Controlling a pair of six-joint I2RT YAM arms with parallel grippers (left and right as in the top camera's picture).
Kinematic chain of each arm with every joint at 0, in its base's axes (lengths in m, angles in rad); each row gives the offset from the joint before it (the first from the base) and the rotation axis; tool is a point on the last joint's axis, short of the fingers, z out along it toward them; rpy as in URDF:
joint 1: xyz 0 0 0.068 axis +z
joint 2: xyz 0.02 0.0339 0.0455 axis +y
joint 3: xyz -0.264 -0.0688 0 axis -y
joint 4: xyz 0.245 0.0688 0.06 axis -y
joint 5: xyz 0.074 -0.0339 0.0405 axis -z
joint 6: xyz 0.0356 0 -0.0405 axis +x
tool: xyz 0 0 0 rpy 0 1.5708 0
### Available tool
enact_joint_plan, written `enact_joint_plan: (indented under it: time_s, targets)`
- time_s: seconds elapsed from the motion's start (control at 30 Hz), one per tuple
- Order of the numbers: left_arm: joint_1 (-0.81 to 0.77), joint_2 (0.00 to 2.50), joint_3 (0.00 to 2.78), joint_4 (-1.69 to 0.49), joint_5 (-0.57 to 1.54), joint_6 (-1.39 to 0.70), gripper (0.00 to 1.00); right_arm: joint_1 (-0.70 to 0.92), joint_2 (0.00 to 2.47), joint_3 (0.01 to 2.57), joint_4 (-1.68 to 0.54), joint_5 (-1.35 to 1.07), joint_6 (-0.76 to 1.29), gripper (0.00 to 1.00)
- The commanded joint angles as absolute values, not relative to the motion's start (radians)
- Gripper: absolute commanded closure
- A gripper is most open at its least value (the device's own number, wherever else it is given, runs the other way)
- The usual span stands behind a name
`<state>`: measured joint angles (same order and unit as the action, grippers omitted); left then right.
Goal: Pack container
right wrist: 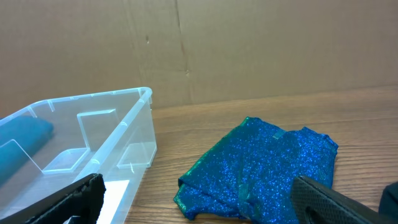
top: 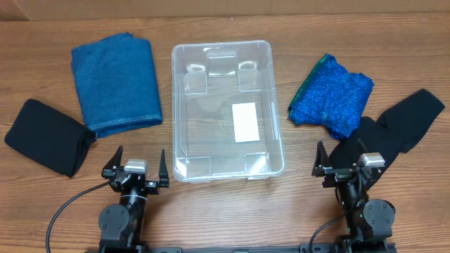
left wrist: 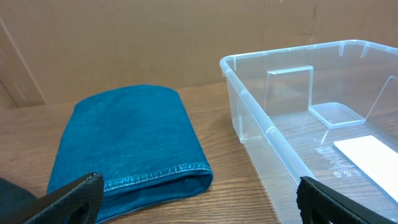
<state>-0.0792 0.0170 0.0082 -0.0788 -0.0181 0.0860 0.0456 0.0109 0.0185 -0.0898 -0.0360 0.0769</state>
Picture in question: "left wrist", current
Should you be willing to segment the blue denim cloth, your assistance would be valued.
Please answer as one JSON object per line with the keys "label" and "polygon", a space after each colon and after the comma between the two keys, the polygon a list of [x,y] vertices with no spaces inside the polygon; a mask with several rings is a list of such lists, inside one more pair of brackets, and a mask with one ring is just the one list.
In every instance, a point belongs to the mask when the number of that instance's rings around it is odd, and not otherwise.
{"label": "blue denim cloth", "polygon": [[89,172],[104,179],[98,223],[202,194],[213,180],[180,95],[154,85],[105,91],[75,105],[47,190]]}

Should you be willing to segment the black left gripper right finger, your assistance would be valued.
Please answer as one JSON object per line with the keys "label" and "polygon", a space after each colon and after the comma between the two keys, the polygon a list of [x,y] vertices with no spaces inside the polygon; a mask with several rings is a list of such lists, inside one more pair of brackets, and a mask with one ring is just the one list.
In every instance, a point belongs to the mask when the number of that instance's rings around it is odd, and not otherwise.
{"label": "black left gripper right finger", "polygon": [[300,178],[296,202],[303,224],[394,224],[307,176]]}

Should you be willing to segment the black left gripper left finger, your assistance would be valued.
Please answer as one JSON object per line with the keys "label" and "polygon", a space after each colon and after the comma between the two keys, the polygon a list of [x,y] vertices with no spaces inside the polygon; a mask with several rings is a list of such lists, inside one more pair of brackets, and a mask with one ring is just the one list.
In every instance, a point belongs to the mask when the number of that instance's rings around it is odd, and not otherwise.
{"label": "black left gripper left finger", "polygon": [[94,223],[103,201],[104,180],[90,172],[30,205],[1,217],[2,224]]}

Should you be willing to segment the black cloth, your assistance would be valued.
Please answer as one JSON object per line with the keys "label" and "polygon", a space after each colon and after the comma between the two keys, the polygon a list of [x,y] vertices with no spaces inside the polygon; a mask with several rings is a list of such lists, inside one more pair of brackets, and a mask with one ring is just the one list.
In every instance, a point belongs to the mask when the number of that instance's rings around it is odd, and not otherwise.
{"label": "black cloth", "polygon": [[1,178],[0,182],[0,194],[1,217],[5,217],[38,200],[38,198],[28,190],[3,178]]}

